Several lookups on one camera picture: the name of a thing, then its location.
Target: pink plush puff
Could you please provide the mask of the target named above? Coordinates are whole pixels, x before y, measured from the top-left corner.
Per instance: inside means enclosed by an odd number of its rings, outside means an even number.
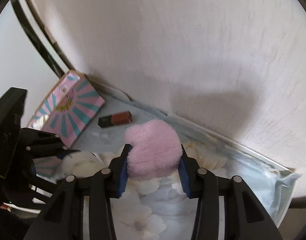
[[[176,131],[162,120],[152,120],[128,128],[125,142],[133,146],[127,157],[130,178],[168,176],[179,165],[181,142]]]

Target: round metal pin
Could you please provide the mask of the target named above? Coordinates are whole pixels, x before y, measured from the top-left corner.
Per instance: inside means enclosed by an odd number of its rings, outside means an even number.
[[[197,172],[198,172],[199,174],[206,174],[206,173],[207,173],[207,169],[199,168],[199,169],[197,170]]]
[[[73,175],[68,175],[65,180],[67,182],[72,182],[72,181],[74,181],[74,179],[75,179],[75,177]]]
[[[103,170],[101,170],[102,174],[109,174],[111,172],[111,170],[109,168],[104,168]]]
[[[242,178],[241,178],[240,176],[235,176],[235,177],[233,178],[233,180],[234,180],[235,182],[237,182],[237,183],[242,182]]]

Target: transparent plastic sheet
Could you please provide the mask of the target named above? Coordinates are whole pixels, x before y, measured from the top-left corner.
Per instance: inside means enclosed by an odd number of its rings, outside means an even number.
[[[124,146],[124,132],[128,127],[162,119],[177,131],[187,154],[196,158],[200,166],[212,170],[217,176],[243,177],[278,224],[280,213],[283,213],[280,210],[281,201],[285,207],[290,199],[290,194],[283,196],[282,189],[294,188],[299,174],[286,168],[283,170],[281,165],[279,168],[269,165],[234,149],[198,127],[182,124],[156,109],[136,102],[123,102],[102,92],[101,96],[105,99],[105,105],[78,138],[73,149],[97,153],[103,163],[108,164],[112,158],[120,155]],[[107,129],[97,125],[99,117],[127,110],[133,115],[132,124]],[[162,179],[141,182],[128,180],[123,196],[112,199],[111,204],[117,239],[191,238],[197,200],[186,197],[177,172]],[[219,239],[224,239],[223,228],[224,211],[220,210]]]

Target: wall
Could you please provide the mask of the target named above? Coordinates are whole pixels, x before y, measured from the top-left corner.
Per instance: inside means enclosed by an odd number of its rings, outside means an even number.
[[[26,126],[58,80],[26,36],[8,3],[0,15],[0,97],[10,87],[28,90],[21,126]]]
[[[304,174],[297,0],[34,0],[76,69]]]

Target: white panel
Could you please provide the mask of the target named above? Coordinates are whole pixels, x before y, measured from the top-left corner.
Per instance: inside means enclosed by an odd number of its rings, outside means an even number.
[[[26,126],[58,80],[24,33],[8,3],[0,15],[0,97],[10,87],[28,90],[22,126]]]
[[[297,0],[34,0],[79,71],[304,173]]]

